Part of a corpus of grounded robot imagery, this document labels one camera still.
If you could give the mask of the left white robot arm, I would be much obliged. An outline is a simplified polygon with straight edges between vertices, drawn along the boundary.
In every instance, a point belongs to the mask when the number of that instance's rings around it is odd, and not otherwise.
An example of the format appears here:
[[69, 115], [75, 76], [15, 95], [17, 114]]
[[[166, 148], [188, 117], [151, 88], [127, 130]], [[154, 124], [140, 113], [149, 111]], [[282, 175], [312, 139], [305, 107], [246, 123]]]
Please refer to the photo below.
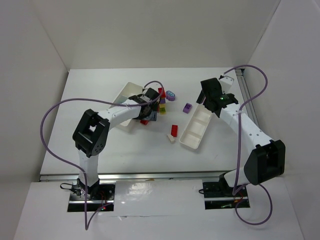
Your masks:
[[148, 117], [158, 104], [159, 98], [159, 92], [147, 88], [107, 110], [88, 109], [83, 113], [72, 139], [78, 149], [81, 167], [77, 184], [89, 196], [95, 195], [99, 190], [99, 154], [106, 147], [109, 131], [127, 120]]

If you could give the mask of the purple sloped lego brick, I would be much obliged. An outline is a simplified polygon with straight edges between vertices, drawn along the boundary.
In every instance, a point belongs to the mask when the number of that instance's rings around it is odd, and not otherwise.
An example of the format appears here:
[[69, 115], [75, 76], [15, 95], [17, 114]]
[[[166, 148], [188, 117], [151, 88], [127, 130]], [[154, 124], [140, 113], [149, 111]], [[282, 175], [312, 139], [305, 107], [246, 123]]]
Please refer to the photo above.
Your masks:
[[190, 103], [186, 103], [182, 111], [188, 114], [191, 109], [192, 109], [192, 105]]

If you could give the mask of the purple round printed lego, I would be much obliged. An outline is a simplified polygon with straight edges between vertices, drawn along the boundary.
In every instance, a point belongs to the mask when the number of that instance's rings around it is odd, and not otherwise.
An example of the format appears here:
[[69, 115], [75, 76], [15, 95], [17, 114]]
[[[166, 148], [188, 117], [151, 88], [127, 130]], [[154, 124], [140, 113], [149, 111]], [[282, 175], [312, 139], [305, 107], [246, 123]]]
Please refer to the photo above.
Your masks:
[[175, 99], [176, 99], [176, 95], [175, 95], [172, 91], [170, 91], [170, 90], [168, 90], [168, 91], [165, 92], [165, 97], [166, 97], [166, 99], [167, 99], [168, 101], [170, 101], [170, 102], [173, 102], [173, 101], [175, 101]]

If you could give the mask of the multicolour lego tower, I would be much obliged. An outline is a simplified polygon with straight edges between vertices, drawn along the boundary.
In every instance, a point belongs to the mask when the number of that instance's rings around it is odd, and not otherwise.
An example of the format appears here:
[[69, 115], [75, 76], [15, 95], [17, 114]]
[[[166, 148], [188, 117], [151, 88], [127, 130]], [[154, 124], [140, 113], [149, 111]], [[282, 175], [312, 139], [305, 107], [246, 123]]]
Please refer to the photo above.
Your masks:
[[160, 115], [166, 114], [166, 93], [162, 87], [158, 88], [158, 93], [160, 94], [159, 102], [158, 102], [158, 112]]

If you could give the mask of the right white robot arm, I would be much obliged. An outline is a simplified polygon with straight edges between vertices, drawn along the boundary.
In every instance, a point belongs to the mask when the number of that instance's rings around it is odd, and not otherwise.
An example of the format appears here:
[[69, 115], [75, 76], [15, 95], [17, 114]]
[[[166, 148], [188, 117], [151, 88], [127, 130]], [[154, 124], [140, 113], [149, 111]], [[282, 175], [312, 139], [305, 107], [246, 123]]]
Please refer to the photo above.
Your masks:
[[210, 78], [201, 81], [197, 102], [223, 120], [238, 136], [238, 149], [245, 147], [249, 156], [243, 166], [223, 173], [219, 184], [223, 188], [237, 188], [252, 184], [257, 186], [285, 171], [286, 146], [265, 134], [243, 111], [235, 95], [225, 93], [221, 81]]

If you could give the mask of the red 2x4 lego brick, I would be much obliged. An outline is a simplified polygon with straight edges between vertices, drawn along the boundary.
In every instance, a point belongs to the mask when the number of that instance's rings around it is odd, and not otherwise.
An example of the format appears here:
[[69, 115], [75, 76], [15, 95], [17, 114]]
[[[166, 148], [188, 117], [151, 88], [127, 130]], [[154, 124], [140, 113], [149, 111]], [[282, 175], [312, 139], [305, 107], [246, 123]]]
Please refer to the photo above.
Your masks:
[[171, 134], [174, 138], [176, 138], [176, 137], [178, 136], [178, 125], [176, 125], [176, 124], [172, 124], [172, 125], [171, 125], [171, 132], [170, 132], [170, 134]]

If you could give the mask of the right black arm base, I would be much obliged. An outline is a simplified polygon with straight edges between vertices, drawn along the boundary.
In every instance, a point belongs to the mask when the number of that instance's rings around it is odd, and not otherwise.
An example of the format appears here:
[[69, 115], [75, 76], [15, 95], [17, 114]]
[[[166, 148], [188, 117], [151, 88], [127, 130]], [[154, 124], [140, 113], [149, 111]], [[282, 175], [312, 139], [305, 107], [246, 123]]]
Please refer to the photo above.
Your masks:
[[204, 197], [206, 210], [224, 210], [238, 208], [250, 208], [250, 202], [246, 187], [243, 187], [236, 195], [232, 194], [233, 188], [222, 190], [218, 182], [203, 182], [198, 193]]

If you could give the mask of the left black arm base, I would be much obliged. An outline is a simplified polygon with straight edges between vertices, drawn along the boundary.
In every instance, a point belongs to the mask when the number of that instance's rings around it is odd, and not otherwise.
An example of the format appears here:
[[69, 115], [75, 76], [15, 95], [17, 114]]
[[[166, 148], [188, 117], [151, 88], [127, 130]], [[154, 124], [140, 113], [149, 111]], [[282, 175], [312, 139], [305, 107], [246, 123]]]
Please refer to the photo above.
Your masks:
[[[69, 190], [69, 201], [67, 212], [79, 213], [85, 210], [85, 194], [77, 184], [65, 183], [60, 185], [61, 189]], [[103, 183], [98, 187], [97, 192], [87, 199], [87, 211], [95, 212], [98, 208], [101, 212], [113, 212], [114, 211], [114, 199], [115, 199], [114, 183]]]

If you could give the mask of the white curved lego brick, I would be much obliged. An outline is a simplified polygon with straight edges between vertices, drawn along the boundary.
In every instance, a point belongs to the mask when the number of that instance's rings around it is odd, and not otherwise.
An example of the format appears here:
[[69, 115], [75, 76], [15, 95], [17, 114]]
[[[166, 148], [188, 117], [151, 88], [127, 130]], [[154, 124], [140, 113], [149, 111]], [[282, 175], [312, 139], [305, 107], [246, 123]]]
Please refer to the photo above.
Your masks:
[[175, 143], [176, 140], [175, 140], [175, 138], [174, 138], [171, 134], [167, 134], [166, 136], [167, 136], [167, 138], [169, 139], [169, 141], [170, 141], [171, 144]]

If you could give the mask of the red rounded lego brick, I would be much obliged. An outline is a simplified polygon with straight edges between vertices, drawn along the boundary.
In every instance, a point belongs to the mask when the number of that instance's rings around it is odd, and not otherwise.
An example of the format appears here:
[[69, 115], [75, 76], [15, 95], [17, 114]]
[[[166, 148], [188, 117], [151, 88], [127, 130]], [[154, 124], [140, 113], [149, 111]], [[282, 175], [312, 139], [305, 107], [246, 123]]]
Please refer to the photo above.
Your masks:
[[140, 123], [143, 125], [147, 125], [149, 123], [149, 121], [148, 120], [140, 120]]

